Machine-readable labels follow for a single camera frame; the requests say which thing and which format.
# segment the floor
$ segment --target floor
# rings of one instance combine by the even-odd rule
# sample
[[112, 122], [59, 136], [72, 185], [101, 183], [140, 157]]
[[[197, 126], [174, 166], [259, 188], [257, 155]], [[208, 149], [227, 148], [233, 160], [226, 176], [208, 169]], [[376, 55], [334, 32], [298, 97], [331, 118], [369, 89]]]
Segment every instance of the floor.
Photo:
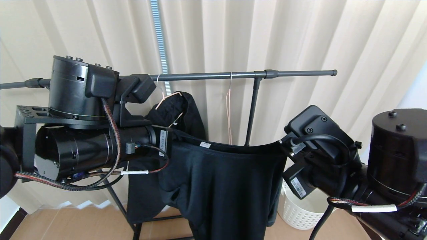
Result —
[[[159, 217], [174, 216], [179, 211], [170, 208]], [[267, 228], [266, 240], [308, 240], [311, 230], [301, 231], [287, 225], [279, 216]], [[173, 219], [144, 223], [140, 240], [166, 240], [191, 236], [188, 221]], [[87, 207], [43, 209], [27, 215], [11, 240], [132, 240], [133, 232], [119, 210]], [[319, 231], [316, 240], [369, 240], [358, 221], [342, 210], [335, 211]]]

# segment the clothing tag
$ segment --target clothing tag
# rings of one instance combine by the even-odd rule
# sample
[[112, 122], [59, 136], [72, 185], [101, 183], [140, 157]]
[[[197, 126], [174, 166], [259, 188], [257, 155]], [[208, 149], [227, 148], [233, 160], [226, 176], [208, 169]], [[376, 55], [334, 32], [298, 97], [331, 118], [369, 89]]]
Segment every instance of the clothing tag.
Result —
[[[160, 145], [159, 148], [163, 151], [166, 151], [166, 139], [167, 132], [165, 130], [160, 130]], [[159, 156], [164, 157], [164, 154], [159, 152]]]
[[295, 190], [297, 191], [299, 197], [304, 197], [307, 195], [307, 192], [302, 187], [301, 183], [299, 182], [298, 178], [294, 178], [291, 180], [292, 186], [294, 186]]
[[200, 146], [205, 147], [205, 148], [210, 148], [211, 144], [210, 143], [201, 142]]

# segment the white plastic basket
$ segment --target white plastic basket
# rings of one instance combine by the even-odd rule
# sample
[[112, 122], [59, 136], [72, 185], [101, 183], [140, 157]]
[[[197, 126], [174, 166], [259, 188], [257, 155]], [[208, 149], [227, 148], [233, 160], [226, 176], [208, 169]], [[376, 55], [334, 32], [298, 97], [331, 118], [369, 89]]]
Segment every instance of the white plastic basket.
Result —
[[328, 196], [315, 189], [303, 200], [296, 197], [287, 184], [283, 183], [279, 199], [279, 215], [290, 226], [299, 230], [313, 228], [328, 207]]

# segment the black garment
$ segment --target black garment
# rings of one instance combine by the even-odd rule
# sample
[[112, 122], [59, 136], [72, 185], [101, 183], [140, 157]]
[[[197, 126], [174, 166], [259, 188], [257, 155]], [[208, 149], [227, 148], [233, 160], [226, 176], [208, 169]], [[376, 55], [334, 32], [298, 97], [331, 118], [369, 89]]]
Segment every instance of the black garment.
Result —
[[172, 158], [158, 175], [161, 195], [189, 220], [195, 239], [264, 239], [276, 217], [286, 163], [279, 143], [205, 144], [175, 134]]
[[[180, 92], [166, 98], [156, 110], [157, 104], [145, 116], [154, 125], [169, 126], [183, 112], [171, 128], [184, 131], [197, 138], [205, 139], [205, 127], [191, 94]], [[159, 161], [141, 158], [129, 162], [129, 170], [158, 169]], [[130, 223], [146, 222], [155, 217], [166, 206], [161, 200], [157, 174], [129, 175], [127, 218]]]

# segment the beige curtain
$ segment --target beige curtain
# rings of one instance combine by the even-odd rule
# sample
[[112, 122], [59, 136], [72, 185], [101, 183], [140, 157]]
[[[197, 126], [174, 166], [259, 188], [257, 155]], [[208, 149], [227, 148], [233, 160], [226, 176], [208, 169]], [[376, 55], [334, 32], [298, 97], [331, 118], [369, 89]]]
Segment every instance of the beige curtain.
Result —
[[[286, 123], [318, 105], [354, 140], [369, 142], [371, 118], [397, 106], [427, 59], [427, 1], [161, 0], [171, 73], [331, 70], [338, 75], [261, 82], [251, 145], [283, 137]], [[1, 82], [50, 77], [53, 55], [112, 66], [122, 75], [161, 72], [150, 2], [146, 0], [0, 1]], [[245, 141], [252, 79], [231, 83], [233, 144]], [[230, 80], [172, 82], [196, 99], [210, 140], [228, 142], [225, 95]], [[3, 90], [1, 125], [15, 105], [46, 106], [45, 89]], [[161, 99], [156, 90], [144, 114]], [[122, 202], [127, 180], [114, 186]], [[9, 196], [28, 212], [65, 201], [95, 204], [107, 192], [66, 192], [17, 184]]]

